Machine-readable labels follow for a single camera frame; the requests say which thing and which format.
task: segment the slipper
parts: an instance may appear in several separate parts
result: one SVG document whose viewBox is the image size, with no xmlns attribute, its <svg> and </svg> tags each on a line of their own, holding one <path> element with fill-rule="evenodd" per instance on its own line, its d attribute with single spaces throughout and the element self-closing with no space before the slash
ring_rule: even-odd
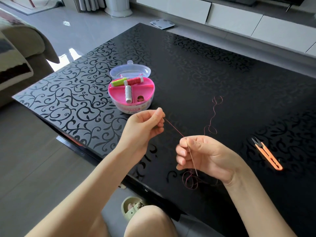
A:
<svg viewBox="0 0 316 237">
<path fill-rule="evenodd" d="M 133 207 L 128 210 L 128 205 L 133 204 Z M 146 206 L 146 202 L 138 197 L 129 196 L 127 197 L 122 205 L 121 205 L 121 211 L 124 216 L 124 218 L 129 222 L 133 215 L 139 211 L 139 209 L 143 206 Z"/>
</svg>

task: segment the black table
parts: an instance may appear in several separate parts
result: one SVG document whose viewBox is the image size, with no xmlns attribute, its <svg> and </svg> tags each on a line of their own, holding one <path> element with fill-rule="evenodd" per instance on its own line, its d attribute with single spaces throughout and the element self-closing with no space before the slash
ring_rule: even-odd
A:
<svg viewBox="0 0 316 237">
<path fill-rule="evenodd" d="M 115 148 L 129 117 L 107 93 L 109 71 L 128 60 L 151 68 L 156 86 L 151 108 L 162 107 L 184 135 L 202 135 L 213 116 L 212 98 L 224 96 L 212 120 L 218 133 L 207 135 L 245 159 L 297 235 L 316 235 L 316 79 L 137 24 L 14 98 L 101 159 Z M 253 136 L 279 159 L 283 171 L 259 154 Z M 200 173 L 209 184 L 196 190 L 184 186 L 183 171 L 175 168 L 180 138 L 165 123 L 165 132 L 150 141 L 127 184 L 160 199 L 169 215 L 183 211 L 225 236 L 247 235 L 222 184 Z"/>
</svg>

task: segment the person's left hand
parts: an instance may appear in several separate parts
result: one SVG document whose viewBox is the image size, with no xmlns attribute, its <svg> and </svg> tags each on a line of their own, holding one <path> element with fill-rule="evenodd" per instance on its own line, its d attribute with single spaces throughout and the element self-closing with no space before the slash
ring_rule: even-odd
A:
<svg viewBox="0 0 316 237">
<path fill-rule="evenodd" d="M 132 115 L 127 120 L 116 148 L 127 149 L 135 165 L 146 154 L 148 141 L 164 131 L 165 116 L 160 107 Z"/>
</svg>

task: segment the red thread spool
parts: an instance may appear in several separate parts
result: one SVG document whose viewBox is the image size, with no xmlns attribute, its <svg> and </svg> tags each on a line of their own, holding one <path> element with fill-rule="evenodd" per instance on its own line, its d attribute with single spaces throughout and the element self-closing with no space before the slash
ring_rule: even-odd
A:
<svg viewBox="0 0 316 237">
<path fill-rule="evenodd" d="M 127 82 L 127 84 L 129 86 L 131 85 L 134 85 L 134 84 L 138 84 L 138 83 L 142 83 L 144 82 L 144 78 L 143 77 L 135 77 L 135 78 L 132 78 L 132 79 L 128 79 L 128 80 L 125 80 L 124 81 L 124 84 Z"/>
</svg>

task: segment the pink tray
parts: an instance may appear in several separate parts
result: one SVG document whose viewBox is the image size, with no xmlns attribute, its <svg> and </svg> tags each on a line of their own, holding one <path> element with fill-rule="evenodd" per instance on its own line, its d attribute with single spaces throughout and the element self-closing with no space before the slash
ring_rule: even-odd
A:
<svg viewBox="0 0 316 237">
<path fill-rule="evenodd" d="M 155 84 L 154 82 L 144 77 L 144 82 L 131 85 L 132 87 L 132 103 L 128 104 L 125 100 L 125 86 L 120 87 L 113 87 L 109 85 L 108 92 L 110 97 L 115 100 L 116 102 L 122 104 L 122 105 L 140 105 L 142 103 L 145 103 L 148 101 L 155 92 Z M 144 101 L 137 102 L 137 97 L 143 96 Z"/>
</svg>

